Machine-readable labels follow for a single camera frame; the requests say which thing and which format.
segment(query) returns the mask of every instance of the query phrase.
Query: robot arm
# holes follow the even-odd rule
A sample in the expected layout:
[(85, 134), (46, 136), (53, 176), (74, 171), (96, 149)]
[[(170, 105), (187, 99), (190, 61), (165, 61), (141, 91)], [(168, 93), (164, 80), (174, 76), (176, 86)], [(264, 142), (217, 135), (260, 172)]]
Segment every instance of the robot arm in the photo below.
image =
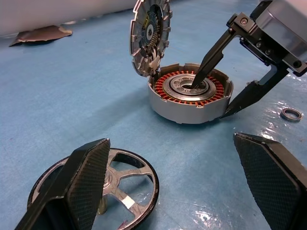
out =
[(290, 69), (300, 77), (307, 72), (307, 2), (262, 1), (248, 17), (234, 14), (228, 30), (204, 57), (192, 87), (196, 87), (222, 60), (223, 49), (235, 38), (271, 70), (251, 82), (228, 106), (226, 117), (256, 103), (280, 82)]

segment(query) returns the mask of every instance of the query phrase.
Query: rotor cover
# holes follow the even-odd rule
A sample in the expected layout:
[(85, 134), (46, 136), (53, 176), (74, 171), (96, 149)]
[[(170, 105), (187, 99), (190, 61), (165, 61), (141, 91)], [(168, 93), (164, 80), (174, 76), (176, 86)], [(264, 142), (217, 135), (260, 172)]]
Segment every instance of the rotor cover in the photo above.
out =
[(171, 30), (169, 0), (138, 0), (130, 24), (130, 55), (135, 71), (144, 77), (155, 74), (168, 47)]

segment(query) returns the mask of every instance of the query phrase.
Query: blue mat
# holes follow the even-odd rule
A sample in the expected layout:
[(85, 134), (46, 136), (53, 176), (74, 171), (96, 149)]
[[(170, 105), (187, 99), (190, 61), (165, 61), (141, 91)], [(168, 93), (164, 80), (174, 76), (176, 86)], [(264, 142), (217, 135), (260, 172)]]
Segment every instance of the blue mat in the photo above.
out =
[[(161, 66), (200, 63), (235, 12), (256, 0), (177, 0), (171, 4), (170, 47)], [(203, 125), (178, 125), (151, 110), (147, 80), (128, 51), (132, 11), (66, 25), (73, 35), (47, 45), (8, 47), (0, 40), (0, 225), (12, 230), (29, 192), (53, 163), (84, 143), (110, 138), (156, 169), (160, 195), (145, 230), (269, 230), (248, 188), (232, 136), (246, 132), (283, 143), (307, 166), (307, 120), (289, 123), (284, 107), (306, 111), (306, 76), (287, 76), (257, 104)], [(217, 69), (236, 96), (269, 69), (231, 43)], [(130, 189), (146, 200), (148, 183)], [(117, 229), (129, 217), (115, 201), (93, 229)]]

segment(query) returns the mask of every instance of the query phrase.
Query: wheel spoke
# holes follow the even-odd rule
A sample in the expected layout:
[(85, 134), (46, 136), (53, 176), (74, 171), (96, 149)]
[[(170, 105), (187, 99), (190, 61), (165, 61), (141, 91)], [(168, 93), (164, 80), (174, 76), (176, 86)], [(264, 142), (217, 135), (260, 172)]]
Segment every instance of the wheel spoke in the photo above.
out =
[(114, 158), (116, 157), (118, 152), (119, 151), (117, 149), (110, 149), (109, 157), (108, 157), (108, 161), (107, 161), (107, 167), (109, 167), (111, 165), (112, 161), (114, 160)]
[(122, 171), (116, 171), (117, 177), (121, 180), (131, 176), (143, 176), (143, 175), (152, 175), (152, 171), (149, 167), (142, 167), (139, 169), (128, 169)]
[(120, 201), (131, 213), (134, 214), (134, 218), (138, 218), (142, 212), (144, 212), (145, 207), (136, 203), (130, 196), (128, 196), (121, 189), (116, 188), (111, 192), (115, 198)]

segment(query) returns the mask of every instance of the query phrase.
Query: silver wheel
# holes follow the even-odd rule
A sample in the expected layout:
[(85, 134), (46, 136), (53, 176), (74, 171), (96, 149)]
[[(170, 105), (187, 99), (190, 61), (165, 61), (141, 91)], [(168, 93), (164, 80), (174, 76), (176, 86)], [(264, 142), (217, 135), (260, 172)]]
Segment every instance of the silver wheel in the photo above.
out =
[[(53, 182), (53, 179), (56, 178), (57, 174), (60, 172), (61, 167), (64, 166), (68, 157), (60, 160), (53, 166), (51, 166), (45, 173), (37, 180), (35, 183), (29, 199), (28, 199), (28, 207), (35, 201), (38, 194), (43, 192), (48, 188), (49, 185)], [(129, 169), (118, 171), (111, 167), (112, 162), (122, 162), (136, 167), (136, 169)], [(136, 201), (134, 201), (128, 194), (119, 189), (119, 182), (122, 179), (133, 177), (133, 176), (143, 176), (147, 175), (149, 179), (153, 183), (153, 192), (152, 196), (147, 205), (140, 205)], [(122, 149), (110, 149), (108, 164), (106, 168), (106, 177), (105, 184), (103, 189), (103, 197), (101, 199), (98, 214), (104, 214), (107, 209), (107, 200), (106, 196), (113, 196), (116, 200), (118, 200), (130, 213), (134, 215), (134, 220), (129, 223), (125, 223), (121, 225), (119, 230), (130, 230), (138, 226), (142, 221), (148, 217), (148, 215), (152, 212), (159, 194), (159, 181), (155, 170), (152, 165), (147, 162), (141, 156), (126, 151)]]

